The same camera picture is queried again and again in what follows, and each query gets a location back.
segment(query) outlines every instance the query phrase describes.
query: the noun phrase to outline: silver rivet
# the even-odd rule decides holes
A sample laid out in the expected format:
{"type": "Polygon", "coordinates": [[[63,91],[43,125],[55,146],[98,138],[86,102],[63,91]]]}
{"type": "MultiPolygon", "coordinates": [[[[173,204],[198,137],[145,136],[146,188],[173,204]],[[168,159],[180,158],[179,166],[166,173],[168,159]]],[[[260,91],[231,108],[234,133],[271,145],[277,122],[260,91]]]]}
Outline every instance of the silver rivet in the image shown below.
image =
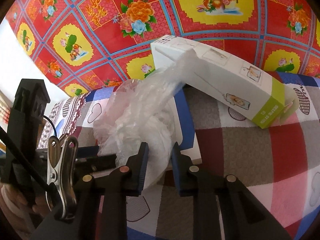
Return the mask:
{"type": "Polygon", "coordinates": [[[119,168],[119,170],[121,172],[128,172],[130,170],[130,168],[128,166],[122,166],[122,167],[119,168]]]}
{"type": "Polygon", "coordinates": [[[228,175],[227,176],[227,181],[229,182],[235,182],[237,180],[236,176],[235,175],[228,175]]]}
{"type": "Polygon", "coordinates": [[[199,168],[197,166],[190,166],[189,171],[191,172],[198,172],[199,168]]]}
{"type": "Polygon", "coordinates": [[[82,177],[82,180],[83,180],[84,182],[89,182],[91,179],[92,179],[92,176],[91,176],[91,175],[84,175],[84,176],[82,177]]]}
{"type": "Polygon", "coordinates": [[[93,171],[97,171],[97,167],[94,166],[93,164],[91,165],[91,169],[92,169],[93,171]]]}

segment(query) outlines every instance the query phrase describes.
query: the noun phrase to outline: plastic bag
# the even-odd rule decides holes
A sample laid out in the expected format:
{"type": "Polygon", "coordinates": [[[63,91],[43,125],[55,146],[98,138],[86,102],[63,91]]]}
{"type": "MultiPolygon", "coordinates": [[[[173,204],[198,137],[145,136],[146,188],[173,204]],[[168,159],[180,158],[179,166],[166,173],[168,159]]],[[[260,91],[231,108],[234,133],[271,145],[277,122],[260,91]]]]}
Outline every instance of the plastic bag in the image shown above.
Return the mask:
{"type": "Polygon", "coordinates": [[[156,183],[168,166],[176,140],[173,112],[167,103],[184,85],[188,68],[195,66],[192,59],[198,59],[194,50],[143,81],[125,81],[110,96],[100,119],[93,123],[94,137],[100,145],[98,155],[116,153],[117,167],[138,153],[141,142],[148,143],[144,188],[156,183]]]}

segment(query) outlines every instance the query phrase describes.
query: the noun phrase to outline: plaid fabric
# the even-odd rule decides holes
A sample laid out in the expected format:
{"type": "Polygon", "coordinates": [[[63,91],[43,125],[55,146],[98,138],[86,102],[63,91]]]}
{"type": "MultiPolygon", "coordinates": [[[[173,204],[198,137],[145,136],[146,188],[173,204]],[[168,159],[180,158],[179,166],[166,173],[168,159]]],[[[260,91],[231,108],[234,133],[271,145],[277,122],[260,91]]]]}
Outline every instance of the plaid fabric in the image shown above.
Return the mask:
{"type": "MultiPolygon", "coordinates": [[[[285,125],[274,123],[268,129],[260,129],[199,90],[187,88],[184,92],[201,151],[200,166],[221,176],[236,175],[298,240],[320,210],[320,80],[291,73],[270,74],[296,91],[300,109],[285,125]]],[[[111,88],[104,88],[82,100],[63,101],[50,117],[65,116],[64,105],[69,104],[68,125],[76,123],[73,134],[80,146],[94,145],[88,123],[88,118],[97,114],[92,102],[99,101],[103,108],[107,100],[101,95],[111,92],[111,88]]],[[[58,133],[65,130],[66,124],[56,125],[58,133]]],[[[178,196],[172,171],[139,198],[128,198],[127,203],[128,239],[192,240],[193,200],[178,196]]]]}

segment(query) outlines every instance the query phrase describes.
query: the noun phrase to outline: selfie stick box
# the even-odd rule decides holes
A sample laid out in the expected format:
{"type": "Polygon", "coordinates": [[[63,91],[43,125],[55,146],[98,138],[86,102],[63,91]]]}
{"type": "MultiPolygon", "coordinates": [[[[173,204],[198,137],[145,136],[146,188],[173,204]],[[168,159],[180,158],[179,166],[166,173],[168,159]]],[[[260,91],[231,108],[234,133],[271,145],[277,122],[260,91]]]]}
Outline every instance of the selfie stick box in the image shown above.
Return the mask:
{"type": "Polygon", "coordinates": [[[172,35],[151,43],[155,68],[167,68],[180,56],[196,54],[186,83],[236,110],[261,128],[285,121],[299,107],[294,90],[228,52],[172,35]]]}

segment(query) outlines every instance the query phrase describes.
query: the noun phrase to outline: clear plastic wrap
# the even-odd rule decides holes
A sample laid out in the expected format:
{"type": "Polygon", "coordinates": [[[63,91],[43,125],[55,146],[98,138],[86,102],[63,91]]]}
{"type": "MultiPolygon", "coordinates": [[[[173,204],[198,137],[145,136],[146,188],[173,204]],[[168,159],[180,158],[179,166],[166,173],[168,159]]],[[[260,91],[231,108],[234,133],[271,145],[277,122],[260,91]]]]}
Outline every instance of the clear plastic wrap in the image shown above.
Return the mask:
{"type": "Polygon", "coordinates": [[[149,144],[144,188],[157,182],[168,166],[175,127],[167,103],[182,88],[189,73],[187,68],[195,66],[196,60],[196,53],[191,50],[166,70],[154,71],[143,81],[124,82],[110,96],[100,119],[93,123],[100,145],[98,155],[116,153],[117,167],[137,154],[141,142],[149,144]]]}

